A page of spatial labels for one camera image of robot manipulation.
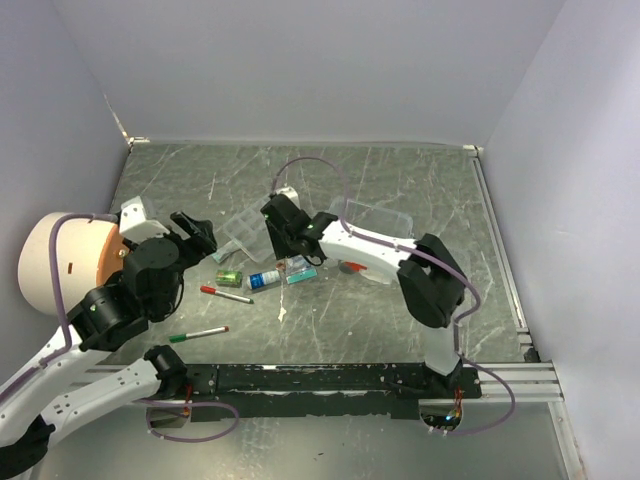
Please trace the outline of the teal plaster strip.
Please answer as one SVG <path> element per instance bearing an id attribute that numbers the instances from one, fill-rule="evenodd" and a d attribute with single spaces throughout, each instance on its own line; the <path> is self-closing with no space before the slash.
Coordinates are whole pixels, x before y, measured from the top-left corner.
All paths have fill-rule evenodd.
<path id="1" fill-rule="evenodd" d="M 239 250 L 239 247 L 235 243 L 228 242 L 223 246 L 221 246 L 216 252 L 211 254 L 211 258 L 216 263 L 221 264 L 238 250 Z"/>

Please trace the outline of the teal blister pack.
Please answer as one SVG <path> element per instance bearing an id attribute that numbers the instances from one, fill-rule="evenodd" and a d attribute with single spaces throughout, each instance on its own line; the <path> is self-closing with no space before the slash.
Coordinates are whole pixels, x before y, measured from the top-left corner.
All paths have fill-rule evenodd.
<path id="1" fill-rule="evenodd" d="M 277 269 L 283 274 L 287 285 L 297 284 L 317 276 L 316 268 L 300 255 L 280 260 L 277 263 Z"/>

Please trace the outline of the clear divided organizer tray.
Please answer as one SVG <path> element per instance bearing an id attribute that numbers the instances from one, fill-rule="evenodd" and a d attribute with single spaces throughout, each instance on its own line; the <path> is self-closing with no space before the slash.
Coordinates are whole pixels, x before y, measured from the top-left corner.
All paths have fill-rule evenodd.
<path id="1" fill-rule="evenodd" d="M 224 233 L 254 262 L 261 263 L 273 255 L 263 215 L 247 208 L 223 225 Z"/>

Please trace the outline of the green battery pack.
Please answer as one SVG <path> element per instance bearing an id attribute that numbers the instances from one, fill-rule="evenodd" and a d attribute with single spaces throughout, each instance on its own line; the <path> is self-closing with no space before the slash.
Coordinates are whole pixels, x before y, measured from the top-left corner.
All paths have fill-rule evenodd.
<path id="1" fill-rule="evenodd" d="M 243 274 L 241 271 L 219 269 L 216 271 L 215 283 L 218 286 L 239 288 L 242 286 Z"/>

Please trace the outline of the white blue medicine bottle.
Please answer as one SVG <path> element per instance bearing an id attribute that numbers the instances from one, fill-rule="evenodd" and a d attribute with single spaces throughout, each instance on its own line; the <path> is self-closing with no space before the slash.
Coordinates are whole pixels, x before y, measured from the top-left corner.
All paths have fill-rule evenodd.
<path id="1" fill-rule="evenodd" d="M 281 274 L 278 270 L 251 274 L 246 279 L 247 287 L 250 290 L 259 290 L 280 281 Z"/>

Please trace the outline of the clear plastic storage box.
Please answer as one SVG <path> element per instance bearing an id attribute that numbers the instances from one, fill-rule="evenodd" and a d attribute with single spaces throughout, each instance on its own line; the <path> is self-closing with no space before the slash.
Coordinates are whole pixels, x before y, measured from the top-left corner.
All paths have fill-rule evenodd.
<path id="1" fill-rule="evenodd" d="M 413 238 L 413 217 L 407 213 L 386 207 L 375 206 L 349 199 L 344 202 L 343 197 L 334 197 L 328 212 L 339 215 L 344 214 L 348 224 L 357 230 L 366 230 L 374 236 L 394 237 L 400 239 Z M 376 270 L 373 267 L 355 262 L 354 260 L 345 260 L 335 255 L 330 255 L 332 262 L 339 264 L 342 261 L 353 262 L 367 267 L 366 271 L 359 274 L 367 280 L 380 283 L 382 285 L 391 285 L 396 279 L 390 274 Z"/>

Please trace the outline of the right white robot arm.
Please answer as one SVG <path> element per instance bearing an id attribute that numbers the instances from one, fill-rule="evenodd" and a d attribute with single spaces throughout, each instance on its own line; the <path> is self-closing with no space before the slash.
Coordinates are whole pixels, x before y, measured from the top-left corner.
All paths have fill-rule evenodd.
<path id="1" fill-rule="evenodd" d="M 425 328 L 426 390 L 443 398 L 457 388 L 463 361 L 454 314 L 472 286 L 437 236 L 401 239 L 357 228 L 328 212 L 310 217 L 283 194 L 271 195 L 261 214 L 278 260 L 300 255 L 322 263 L 352 262 L 395 279 L 408 312 Z"/>

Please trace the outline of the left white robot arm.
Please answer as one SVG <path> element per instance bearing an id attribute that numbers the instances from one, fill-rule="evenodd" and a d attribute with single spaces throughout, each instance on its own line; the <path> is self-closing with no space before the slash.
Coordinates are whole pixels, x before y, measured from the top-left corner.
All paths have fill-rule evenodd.
<path id="1" fill-rule="evenodd" d="M 169 346 L 154 347 L 122 373 L 75 392 L 66 389 L 150 323 L 173 314 L 184 272 L 214 253 L 209 220 L 174 212 L 175 233 L 142 210 L 116 215 L 59 214 L 32 231 L 20 281 L 53 295 L 59 327 L 1 387 L 1 476 L 31 469 L 75 429 L 130 401 L 173 399 L 186 367 Z"/>

